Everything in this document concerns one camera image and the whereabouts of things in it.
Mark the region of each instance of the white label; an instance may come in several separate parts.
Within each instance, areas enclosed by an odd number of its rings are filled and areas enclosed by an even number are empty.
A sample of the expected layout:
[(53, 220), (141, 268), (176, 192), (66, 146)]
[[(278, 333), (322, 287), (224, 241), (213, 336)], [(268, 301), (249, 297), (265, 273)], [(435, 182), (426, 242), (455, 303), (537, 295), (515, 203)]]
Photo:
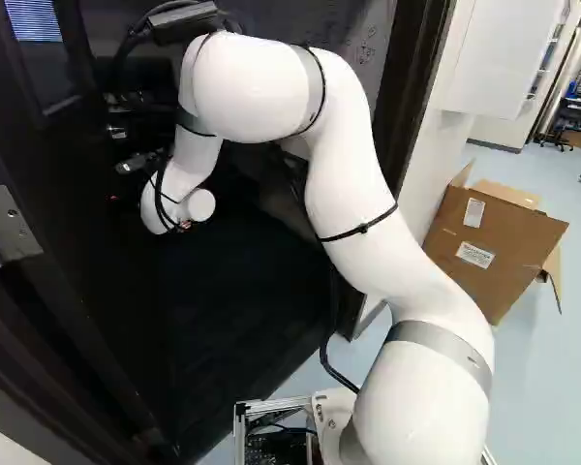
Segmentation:
[(456, 257), (464, 260), (468, 264), (474, 264), (475, 266), (486, 269), (495, 258), (495, 254), (479, 249), (469, 242), (461, 242), (461, 246), (456, 252)]
[(465, 226), (471, 226), (472, 228), (479, 228), (482, 222), (482, 215), (484, 214), (484, 206), (486, 206), (486, 202), (470, 197), (467, 202), (467, 210), (465, 211), (463, 224)]

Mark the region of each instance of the black zip tie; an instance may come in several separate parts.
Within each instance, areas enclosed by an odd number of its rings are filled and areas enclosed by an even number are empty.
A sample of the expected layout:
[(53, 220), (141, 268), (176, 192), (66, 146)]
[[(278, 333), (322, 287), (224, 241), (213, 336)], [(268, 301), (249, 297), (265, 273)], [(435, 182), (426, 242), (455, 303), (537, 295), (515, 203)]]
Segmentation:
[(391, 215), (396, 209), (398, 208), (398, 203), (395, 203), (394, 206), (389, 208), (385, 213), (379, 215), (374, 220), (369, 221), (368, 223), (361, 223), (359, 226), (353, 228), (352, 230), (348, 230), (346, 232), (342, 232), (340, 234), (332, 235), (330, 237), (320, 238), (320, 242), (333, 242), (334, 240), (346, 239), (347, 237), (351, 237), (352, 235), (356, 234), (366, 234), (370, 228), (387, 218)]

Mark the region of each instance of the white cabinet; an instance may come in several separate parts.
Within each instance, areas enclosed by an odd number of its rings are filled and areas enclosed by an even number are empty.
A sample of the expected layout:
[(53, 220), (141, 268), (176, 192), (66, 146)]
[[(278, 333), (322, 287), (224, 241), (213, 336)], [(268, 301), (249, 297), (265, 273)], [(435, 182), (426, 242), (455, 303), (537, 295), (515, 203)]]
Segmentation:
[(564, 7), (565, 0), (475, 0), (440, 107), (515, 119)]

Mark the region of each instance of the window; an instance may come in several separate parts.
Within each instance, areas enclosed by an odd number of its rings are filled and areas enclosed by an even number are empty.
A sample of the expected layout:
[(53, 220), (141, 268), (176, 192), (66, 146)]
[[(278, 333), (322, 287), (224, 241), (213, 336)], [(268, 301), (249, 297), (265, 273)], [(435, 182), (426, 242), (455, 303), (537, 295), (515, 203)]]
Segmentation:
[(20, 42), (62, 42), (51, 0), (5, 0), (15, 37)]
[(32, 90), (43, 112), (75, 96), (69, 54), (52, 0), (4, 0)]

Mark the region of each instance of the box flap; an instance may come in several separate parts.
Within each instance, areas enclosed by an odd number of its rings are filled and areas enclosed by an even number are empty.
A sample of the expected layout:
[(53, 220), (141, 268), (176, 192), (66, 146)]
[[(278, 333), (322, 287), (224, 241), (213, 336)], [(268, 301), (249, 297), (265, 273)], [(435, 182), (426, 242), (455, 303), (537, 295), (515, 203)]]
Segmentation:
[(560, 250), (560, 245), (557, 245), (553, 252), (549, 254), (542, 265), (542, 269), (551, 278), (558, 309), (562, 313), (562, 251)]
[(476, 184), (472, 186), (472, 189), (506, 202), (524, 206), (531, 210), (535, 210), (540, 203), (540, 196), (537, 196), (536, 194), (512, 189), (509, 186), (504, 186), (504, 184), (489, 181), (487, 179), (481, 179), (476, 182)]
[(450, 186), (454, 187), (465, 187), (467, 184), (467, 179), (469, 178), (470, 172), (474, 167), (475, 159), (471, 160), (458, 174), (456, 174), (451, 181), (449, 181)]

